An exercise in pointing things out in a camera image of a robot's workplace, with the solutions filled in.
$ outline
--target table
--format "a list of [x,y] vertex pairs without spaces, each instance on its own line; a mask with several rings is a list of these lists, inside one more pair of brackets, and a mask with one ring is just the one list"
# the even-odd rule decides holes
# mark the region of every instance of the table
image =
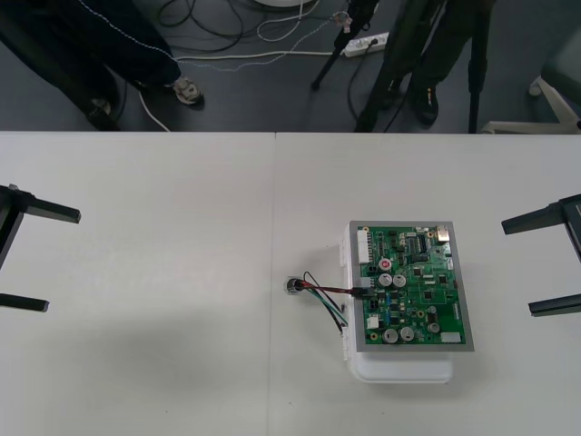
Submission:
[[274,134],[0,134],[26,216],[0,288],[0,433],[265,434]]
[[[78,207],[25,217],[0,312],[0,433],[576,434],[581,318],[565,229],[503,219],[579,193],[575,137],[0,134],[0,183]],[[451,220],[476,352],[449,385],[353,379],[329,315],[282,292],[340,284],[348,221]]]

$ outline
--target gray carpet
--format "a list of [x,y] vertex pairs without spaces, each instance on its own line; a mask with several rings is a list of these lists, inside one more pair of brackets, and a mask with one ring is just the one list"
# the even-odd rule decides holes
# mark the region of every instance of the gray carpet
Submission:
[[[161,5],[159,0],[138,0],[138,6],[153,21]],[[314,16],[329,16],[339,10],[340,0],[321,0]],[[398,9],[398,1],[382,0],[367,35],[390,29]],[[261,13],[238,8],[246,28],[262,19]],[[172,20],[185,11],[185,1],[168,8],[165,19]],[[236,33],[238,21],[225,0],[198,0],[194,13],[213,29]],[[269,15],[277,18],[285,15]],[[541,97],[527,96],[528,85],[538,76],[551,52],[579,25],[581,2],[578,0],[497,0],[488,45],[488,74],[481,97],[479,126],[495,121],[554,122],[547,102]],[[256,37],[246,38],[225,52],[216,55],[246,55],[273,50],[288,50],[301,36],[322,23],[310,19],[296,33],[279,43],[265,43]],[[267,35],[281,35],[288,27],[274,29]],[[218,48],[227,44],[209,39],[194,23],[178,28],[161,28],[171,37],[172,45]],[[300,44],[298,50],[331,51],[339,29],[326,25],[317,34]],[[175,55],[200,53],[174,49]],[[449,78],[438,87],[440,116],[425,129],[418,125],[407,108],[393,124],[391,132],[431,132],[460,134],[468,126],[468,59],[470,44]],[[55,88],[37,77],[10,51],[0,45],[0,129],[22,131],[91,131],[84,116]],[[346,87],[360,58],[341,58],[317,93],[310,82],[322,68],[325,58],[287,56],[266,66],[249,66],[238,73],[219,73],[211,68],[183,64],[182,70],[193,77],[206,95],[202,109],[193,110],[173,101],[170,96],[145,96],[151,111],[173,131],[205,132],[350,132],[354,121],[346,103]],[[212,62],[219,67],[234,67],[246,61]],[[354,103],[360,109],[382,62],[381,54],[371,54],[365,61],[353,89]],[[382,113],[376,128],[383,130],[392,112]],[[120,121],[124,131],[159,131],[129,88],[127,105]]]

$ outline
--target white cable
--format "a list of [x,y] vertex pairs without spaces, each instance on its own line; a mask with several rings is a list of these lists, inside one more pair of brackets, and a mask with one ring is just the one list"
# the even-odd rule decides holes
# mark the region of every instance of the white cable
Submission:
[[[304,7],[305,4],[305,0],[300,0],[300,8],[299,8],[299,14],[295,15],[295,16],[288,16],[286,18],[280,18],[278,20],[267,20],[267,21],[263,21],[257,28],[256,28],[256,35],[262,40],[262,41],[266,41],[267,43],[277,43],[279,41],[282,41],[283,39],[288,38],[289,36],[291,36],[295,30],[297,30],[299,28],[300,25],[300,21],[302,20],[302,18],[304,16],[309,15],[312,11],[315,10],[315,8],[319,5],[320,0],[317,0],[317,2],[312,6],[312,8],[309,10],[309,12],[306,13],[302,13],[302,9]],[[261,28],[264,25],[271,25],[272,23],[284,23],[285,21],[292,21],[292,20],[297,20],[297,23],[294,25],[294,27],[292,27],[292,29],[287,32],[286,34],[284,34],[283,36],[279,37],[279,38],[265,38],[264,36],[261,35]]]
[[147,107],[147,104],[145,104],[145,100],[143,100],[143,96],[142,96],[142,92],[139,92],[139,99],[142,101],[142,106],[143,109],[145,109],[145,112],[149,115],[149,117],[154,120],[164,131],[166,132],[171,132],[170,129],[168,129],[164,123],[162,123],[160,120],[158,120],[157,118],[155,118],[153,116],[153,114],[150,112],[149,108]]
[[194,61],[224,61],[227,59],[253,59],[256,57],[268,57],[275,55],[302,55],[302,56],[331,56],[333,52],[289,52],[279,50],[277,52],[267,52],[258,54],[230,54],[227,56],[181,56],[179,59],[192,59]]
[[[121,30],[119,27],[117,27],[116,25],[114,25],[113,23],[111,23],[105,16],[99,14],[98,12],[95,12],[93,9],[91,9],[83,0],[78,0],[78,2],[87,10],[89,11],[91,14],[101,18],[103,21],[105,21],[113,30],[119,32],[121,35],[125,36],[126,38],[132,40],[134,43],[136,43],[137,45],[140,45],[141,47],[144,48],[148,48],[150,50],[154,50],[156,52],[160,52],[164,55],[166,55],[167,57],[169,57],[170,59],[172,59],[175,63],[183,63],[183,64],[190,64],[199,68],[211,68],[213,70],[216,71],[220,71],[220,72],[224,72],[224,73],[236,73],[238,71],[240,71],[242,68],[246,67],[246,66],[251,66],[251,65],[269,65],[269,64],[273,64],[274,62],[282,59],[284,56],[293,53],[294,49],[297,48],[297,46],[304,41],[305,39],[307,39],[308,37],[315,35],[317,32],[319,32],[320,29],[322,29],[325,25],[327,25],[329,23],[329,21],[325,21],[323,22],[322,25],[320,25],[319,27],[317,27],[315,30],[313,30],[312,32],[304,35],[302,38],[300,38],[295,45],[287,52],[280,52],[281,54],[278,55],[277,57],[275,57],[274,59],[271,59],[268,62],[249,62],[247,64],[241,64],[238,65],[236,68],[218,68],[214,65],[210,65],[210,64],[192,64],[190,62],[187,62],[188,60],[195,60],[196,56],[181,56],[181,57],[173,57],[171,54],[165,52],[164,50],[162,50],[161,48],[158,47],[154,47],[152,45],[147,45],[142,43],[141,41],[138,41],[137,39],[133,38],[131,35],[128,35],[127,33],[125,33],[123,30]],[[315,6],[319,3],[319,0],[317,1],[317,3],[310,9],[310,11],[307,14],[310,14],[310,12],[315,8]]]

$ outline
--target black stand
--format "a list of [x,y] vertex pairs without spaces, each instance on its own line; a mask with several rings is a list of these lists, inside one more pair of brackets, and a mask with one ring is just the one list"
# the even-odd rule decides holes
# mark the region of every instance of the black stand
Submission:
[[[0,268],[18,232],[25,213],[67,223],[79,223],[81,213],[76,209],[38,200],[31,193],[19,191],[11,184],[0,186]],[[0,293],[0,306],[46,312],[49,302],[35,298]]]
[[350,32],[345,33],[341,30],[340,33],[335,38],[335,51],[327,60],[327,63],[320,70],[319,75],[315,81],[310,84],[310,88],[313,91],[317,91],[320,88],[320,82],[323,80],[325,75],[329,72],[330,68],[335,64],[335,61],[341,56],[341,52],[347,46],[349,41],[353,39],[358,33],[369,24],[373,14],[375,14],[375,8],[379,0],[351,0],[349,9],[347,13],[349,14],[351,20]]
[[[512,234],[558,224],[565,225],[577,257],[581,261],[581,194],[551,203],[545,209],[503,221],[502,228],[505,234]],[[581,293],[542,302],[532,302],[528,308],[533,316],[581,312]]]

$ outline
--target wire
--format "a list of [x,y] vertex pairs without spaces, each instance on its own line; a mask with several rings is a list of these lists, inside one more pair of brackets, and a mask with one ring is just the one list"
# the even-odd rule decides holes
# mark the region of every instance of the wire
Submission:
[[115,121],[116,123],[119,121],[119,119],[121,118],[121,115],[123,115],[123,111],[125,110],[125,105],[127,104],[127,81],[124,81],[125,85],[123,86],[123,97],[122,97],[122,101],[121,104],[119,106],[119,110],[117,111],[117,115],[113,117],[113,121]]
[[[310,277],[310,279],[317,285],[320,287],[319,282],[317,282],[317,280],[312,276],[312,274],[308,271],[305,271],[305,273],[302,275],[302,280],[304,280],[305,282],[307,281],[307,275]],[[325,295],[327,297],[327,300],[329,300],[329,302],[335,306],[335,309],[337,309],[338,311],[343,312],[343,310],[338,306],[338,304],[335,303],[335,300],[333,300],[332,298],[329,297],[329,295],[324,292],[321,291],[323,295]]]
[[[295,15],[295,16],[287,16],[286,18],[278,18],[276,20],[267,20],[267,21],[263,21],[262,23],[259,24],[259,26],[256,28],[256,35],[262,40],[262,41],[266,41],[267,43],[277,43],[279,41],[282,41],[283,39],[288,38],[289,36],[291,36],[295,30],[297,30],[300,26],[300,21],[302,20],[303,17],[309,15],[312,11],[315,10],[315,8],[319,5],[320,0],[317,0],[315,2],[315,4],[312,6],[311,9],[309,9],[309,12],[306,13],[302,13],[304,4],[305,4],[305,0],[300,0],[300,8],[299,8],[299,14]],[[292,21],[292,20],[297,20],[297,23],[292,27],[292,29],[287,32],[286,34],[284,34],[283,36],[280,36],[278,38],[266,38],[264,36],[261,35],[261,28],[264,25],[269,25],[271,23],[282,23],[285,21]]]
[[[107,17],[99,14],[98,12],[95,12],[93,9],[91,9],[83,0],[78,0],[78,2],[87,10],[89,11],[91,14],[97,16],[98,18],[102,19],[103,21],[105,21],[113,30],[119,32],[121,35],[125,36],[126,38],[132,40],[134,43],[136,43],[137,45],[140,45],[141,47],[144,48],[148,48],[150,50],[159,52],[164,54],[165,56],[169,57],[170,59],[172,59],[175,63],[184,63],[184,64],[188,64],[188,62],[186,62],[188,59],[192,59],[192,56],[181,56],[181,57],[173,57],[171,54],[167,53],[166,51],[162,50],[159,47],[155,47],[152,45],[147,45],[142,43],[141,41],[138,41],[137,39],[135,39],[134,37],[132,37],[131,35],[128,35],[127,33],[125,33],[123,30],[121,30],[119,27],[117,27],[116,25],[114,25],[113,23],[111,23],[111,21],[109,21],[109,19],[107,19]],[[274,59],[271,59],[268,62],[248,62],[247,64],[241,64],[238,65],[236,68],[218,68],[214,65],[210,65],[210,64],[191,64],[193,66],[199,67],[199,68],[211,68],[215,71],[220,71],[220,72],[227,72],[227,73],[237,73],[238,71],[240,71],[242,68],[246,67],[246,66],[252,66],[252,65],[269,65],[269,64],[273,64],[277,61],[279,61],[280,59],[282,59],[284,56],[288,55],[290,52],[294,52],[294,49],[297,48],[297,46],[304,41],[305,39],[307,39],[310,36],[315,35],[317,32],[319,32],[320,29],[322,29],[325,25],[327,25],[329,23],[329,21],[326,21],[324,23],[322,23],[319,27],[317,27],[315,30],[307,33],[306,35],[304,35],[302,38],[299,38],[299,40],[294,44],[294,46],[286,53],[284,54],[280,54],[277,57],[275,57]]]
[[168,129],[164,123],[162,123],[160,120],[158,120],[157,118],[155,118],[155,116],[153,116],[153,114],[150,112],[149,108],[147,107],[147,104],[145,104],[145,101],[143,100],[143,96],[142,96],[142,92],[139,92],[139,99],[142,101],[142,106],[143,109],[145,109],[145,112],[149,115],[149,117],[154,120],[164,131],[166,132],[171,132],[170,129]]
[[347,323],[347,320],[343,317],[343,314],[341,312],[339,312],[337,309],[335,309],[333,306],[331,306],[329,303],[327,303],[325,300],[323,300],[323,298],[318,295],[316,292],[309,290],[309,292],[315,296],[316,298],[318,298],[320,300],[320,302],[322,302],[323,304],[325,304],[325,307],[327,307],[328,309],[330,309],[331,311],[333,311],[335,313],[335,315],[337,315],[337,317],[345,324],[345,325],[349,325]]
[[349,107],[349,112],[351,112],[351,116],[353,116],[355,121],[357,121],[359,116],[357,115],[357,112],[355,111],[355,107],[353,106],[353,100],[351,98],[351,88],[353,86],[353,83],[355,82],[355,79],[357,78],[357,74],[359,74],[359,71],[361,71],[361,68],[363,67],[363,63],[365,62],[365,58],[367,57],[369,50],[371,49],[371,47],[373,45],[375,45],[377,43],[378,43],[377,39],[371,40],[371,42],[369,43],[369,45],[365,49],[365,52],[363,53],[361,60],[359,61],[359,65],[357,65],[355,72],[353,72],[353,75],[351,76],[351,78],[349,80],[349,84],[347,85],[347,106]]

